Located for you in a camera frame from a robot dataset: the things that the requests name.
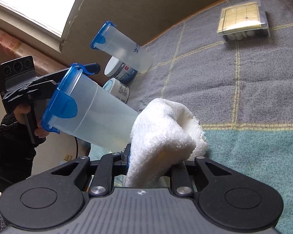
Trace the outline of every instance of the plastic cup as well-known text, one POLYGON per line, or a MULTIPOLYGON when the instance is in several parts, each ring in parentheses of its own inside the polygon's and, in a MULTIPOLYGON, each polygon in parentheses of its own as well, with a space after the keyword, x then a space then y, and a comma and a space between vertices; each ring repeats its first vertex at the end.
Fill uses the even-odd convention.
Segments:
POLYGON ((114 152, 123 150, 138 113, 82 72, 68 70, 45 110, 42 127, 114 152))
POLYGON ((107 21, 91 42, 90 47, 116 57, 140 73, 146 72, 153 64, 154 57, 114 26, 111 21, 107 21))

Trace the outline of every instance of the translucent plastic container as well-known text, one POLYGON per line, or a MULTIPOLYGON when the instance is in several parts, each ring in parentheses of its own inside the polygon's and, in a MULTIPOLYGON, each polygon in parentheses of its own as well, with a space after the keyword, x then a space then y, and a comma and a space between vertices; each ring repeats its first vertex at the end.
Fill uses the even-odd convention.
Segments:
POLYGON ((225 42, 269 37, 265 9, 260 0, 251 0, 222 8, 217 35, 225 42))
POLYGON ((107 21, 90 44, 92 49, 100 49, 140 73, 146 72, 153 64, 154 57, 107 21))
POLYGON ((82 72, 76 67, 68 70, 43 115, 42 127, 113 152, 123 150, 138 113, 82 72))

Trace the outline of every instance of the electrical cord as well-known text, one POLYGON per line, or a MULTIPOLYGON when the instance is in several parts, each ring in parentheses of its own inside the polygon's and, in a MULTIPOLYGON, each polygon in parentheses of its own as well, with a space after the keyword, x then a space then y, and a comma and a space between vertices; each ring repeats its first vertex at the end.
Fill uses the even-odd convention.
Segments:
POLYGON ((75 137, 75 142, 76 142, 76 157, 75 158, 77 158, 78 157, 78 141, 77 141, 76 136, 74 136, 74 137, 75 137))

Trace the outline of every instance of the power outlet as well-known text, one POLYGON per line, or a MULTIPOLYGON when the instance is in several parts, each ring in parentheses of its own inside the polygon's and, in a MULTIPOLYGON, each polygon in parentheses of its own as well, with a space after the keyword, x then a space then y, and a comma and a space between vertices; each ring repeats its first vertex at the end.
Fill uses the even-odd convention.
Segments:
POLYGON ((73 157, 72 155, 66 154, 65 157, 64 157, 64 160, 65 161, 71 161, 72 157, 73 157))

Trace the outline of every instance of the blue lid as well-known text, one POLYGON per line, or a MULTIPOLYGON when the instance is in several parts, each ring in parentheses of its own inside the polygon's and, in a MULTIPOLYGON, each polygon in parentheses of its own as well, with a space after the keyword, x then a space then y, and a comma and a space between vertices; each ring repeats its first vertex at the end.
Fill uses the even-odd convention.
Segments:
POLYGON ((79 79, 79 69, 81 72, 89 73, 85 67, 81 64, 74 63, 66 72, 65 76, 61 80, 59 86, 52 95, 50 102, 42 116, 41 125, 44 130, 49 132, 60 133, 57 128, 50 127, 49 122, 53 116, 62 119, 74 118, 78 113, 78 107, 75 100, 70 96, 72 90, 75 87, 76 80, 79 79))
POLYGON ((106 21, 104 23, 104 25, 101 27, 100 31, 94 37, 93 41, 91 42, 90 47, 92 49, 98 50, 98 48, 96 47, 96 43, 98 43, 98 44, 104 44, 105 43, 105 37, 102 36, 102 33, 104 33, 109 26, 116 26, 116 25, 113 24, 111 21, 106 21))

